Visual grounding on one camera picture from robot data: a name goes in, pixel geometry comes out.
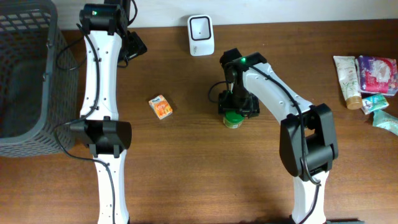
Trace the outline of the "teal tissue pack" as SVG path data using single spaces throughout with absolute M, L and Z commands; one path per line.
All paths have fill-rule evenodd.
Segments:
M 365 115 L 377 110 L 383 110 L 389 106 L 385 96 L 378 93 L 362 99 L 362 111 Z

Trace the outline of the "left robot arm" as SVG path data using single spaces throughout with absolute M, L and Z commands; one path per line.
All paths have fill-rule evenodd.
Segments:
M 137 16 L 135 1 L 85 4 L 78 28 L 86 47 L 85 98 L 71 131 L 89 149 L 88 160 L 98 177 L 98 223 L 129 223 L 124 189 L 124 164 L 132 127 L 120 121 L 116 100 L 117 69 L 147 52 L 128 30 Z

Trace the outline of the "red purple pad package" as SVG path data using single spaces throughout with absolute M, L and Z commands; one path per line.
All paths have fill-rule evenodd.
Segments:
M 356 60 L 361 93 L 395 96 L 397 93 L 397 60 L 359 56 Z

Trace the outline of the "mint green wipes packet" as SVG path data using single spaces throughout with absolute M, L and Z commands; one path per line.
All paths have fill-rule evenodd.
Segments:
M 397 118 L 386 113 L 383 110 L 377 110 L 373 115 L 373 126 L 377 128 L 385 129 L 396 136 L 398 135 L 397 130 Z

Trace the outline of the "green lid glass jar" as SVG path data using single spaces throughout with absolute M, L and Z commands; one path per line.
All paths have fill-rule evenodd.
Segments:
M 244 121 L 244 117 L 237 114 L 235 111 L 227 111 L 223 117 L 223 123 L 227 128 L 239 128 Z

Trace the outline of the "white cream tube gold cap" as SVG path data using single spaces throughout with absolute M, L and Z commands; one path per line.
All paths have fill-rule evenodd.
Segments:
M 363 106 L 354 56 L 334 56 L 338 81 L 346 107 L 358 110 Z

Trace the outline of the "orange tissue pack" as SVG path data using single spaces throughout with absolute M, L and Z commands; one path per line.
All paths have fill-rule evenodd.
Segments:
M 149 106 L 159 119 L 164 119 L 173 113 L 173 109 L 163 95 L 158 95 L 149 100 Z

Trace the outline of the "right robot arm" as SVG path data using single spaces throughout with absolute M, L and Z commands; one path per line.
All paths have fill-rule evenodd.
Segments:
M 259 52 L 243 56 L 238 49 L 227 50 L 220 65 L 227 87 L 218 97 L 219 114 L 250 118 L 263 104 L 280 126 L 279 156 L 294 183 L 289 221 L 326 223 L 325 185 L 338 158 L 332 110 L 296 94 Z

